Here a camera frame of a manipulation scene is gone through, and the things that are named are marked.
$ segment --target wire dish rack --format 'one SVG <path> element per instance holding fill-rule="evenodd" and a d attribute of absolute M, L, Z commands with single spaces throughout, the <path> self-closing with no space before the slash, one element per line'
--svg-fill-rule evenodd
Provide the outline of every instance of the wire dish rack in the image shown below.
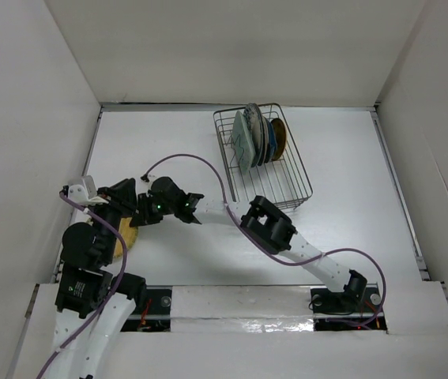
<path fill-rule="evenodd" d="M 256 195 L 261 195 L 272 201 L 279 209 L 295 209 L 313 194 L 310 179 L 280 105 L 260 104 L 259 108 L 268 120 L 280 118 L 284 122 L 287 129 L 287 143 L 279 160 L 252 167 L 246 174 L 239 168 L 241 157 L 236 156 L 232 140 L 236 111 L 243 112 L 245 107 L 225 109 L 213 114 L 232 200 L 252 201 Z"/>

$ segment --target stack of plates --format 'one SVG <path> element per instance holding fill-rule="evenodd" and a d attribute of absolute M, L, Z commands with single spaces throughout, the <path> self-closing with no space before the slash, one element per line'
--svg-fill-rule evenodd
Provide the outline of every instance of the stack of plates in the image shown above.
<path fill-rule="evenodd" d="M 283 121 L 280 118 L 266 120 L 257 104 L 248 104 L 243 114 L 236 112 L 232 142 L 243 173 L 281 158 L 286 141 Z"/>

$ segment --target white wall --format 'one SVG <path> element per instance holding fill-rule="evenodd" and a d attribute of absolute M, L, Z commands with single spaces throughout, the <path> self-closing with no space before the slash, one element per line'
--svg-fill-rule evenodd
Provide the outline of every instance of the white wall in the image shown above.
<path fill-rule="evenodd" d="M 424 0 L 46 0 L 99 101 L 370 106 Z"/>
<path fill-rule="evenodd" d="M 0 377 L 49 280 L 99 105 L 42 0 L 0 1 Z"/>
<path fill-rule="evenodd" d="M 429 271 L 448 288 L 448 1 L 429 1 L 379 116 Z"/>

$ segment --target light green plate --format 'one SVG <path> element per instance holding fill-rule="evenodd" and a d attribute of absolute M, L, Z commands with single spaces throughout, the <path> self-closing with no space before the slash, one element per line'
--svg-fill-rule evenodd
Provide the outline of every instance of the light green plate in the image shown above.
<path fill-rule="evenodd" d="M 232 126 L 232 143 L 239 163 L 239 169 L 246 174 L 255 157 L 254 142 L 248 129 L 247 120 L 240 111 L 236 112 Z"/>

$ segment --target rack wire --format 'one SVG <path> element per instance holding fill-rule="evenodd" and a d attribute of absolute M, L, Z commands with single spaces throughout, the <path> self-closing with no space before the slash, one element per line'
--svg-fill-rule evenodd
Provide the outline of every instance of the rack wire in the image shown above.
<path fill-rule="evenodd" d="M 268 120 L 280 118 L 284 122 L 287 142 L 279 160 L 252 167 L 246 174 L 239 168 L 242 156 L 236 156 L 234 149 L 235 142 L 239 141 L 232 138 L 235 113 L 244 111 L 245 107 L 225 109 L 213 114 L 232 200 L 252 201 L 256 195 L 261 195 L 279 209 L 295 209 L 313 195 L 310 179 L 280 105 L 267 103 L 260 104 L 259 108 Z"/>

